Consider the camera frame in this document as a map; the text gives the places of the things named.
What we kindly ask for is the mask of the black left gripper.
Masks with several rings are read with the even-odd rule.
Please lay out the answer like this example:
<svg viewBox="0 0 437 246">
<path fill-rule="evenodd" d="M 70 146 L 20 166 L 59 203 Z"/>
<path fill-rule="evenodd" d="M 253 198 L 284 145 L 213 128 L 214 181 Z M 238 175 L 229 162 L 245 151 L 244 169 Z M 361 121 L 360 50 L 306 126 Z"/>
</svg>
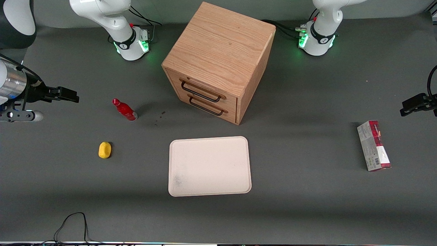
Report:
<svg viewBox="0 0 437 246">
<path fill-rule="evenodd" d="M 405 117 L 411 113 L 418 111 L 433 111 L 435 117 L 437 117 L 437 98 L 436 94 L 426 95 L 420 93 L 405 101 L 403 101 L 402 108 L 400 109 L 400 115 Z"/>
</svg>

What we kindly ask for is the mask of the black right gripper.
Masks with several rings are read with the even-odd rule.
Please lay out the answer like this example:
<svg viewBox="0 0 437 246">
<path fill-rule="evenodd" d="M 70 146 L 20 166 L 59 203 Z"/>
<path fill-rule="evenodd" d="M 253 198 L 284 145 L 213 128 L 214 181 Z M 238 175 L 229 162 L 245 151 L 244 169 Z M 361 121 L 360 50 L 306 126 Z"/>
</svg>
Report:
<svg viewBox="0 0 437 246">
<path fill-rule="evenodd" d="M 62 86 L 47 87 L 44 82 L 36 79 L 27 79 L 27 84 L 24 92 L 22 93 L 21 101 L 23 103 L 34 103 L 37 101 L 44 101 L 51 103 L 53 100 L 50 97 L 53 96 L 53 100 L 57 101 L 70 101 L 73 103 L 79 103 L 80 97 L 77 92 L 67 89 Z"/>
</svg>

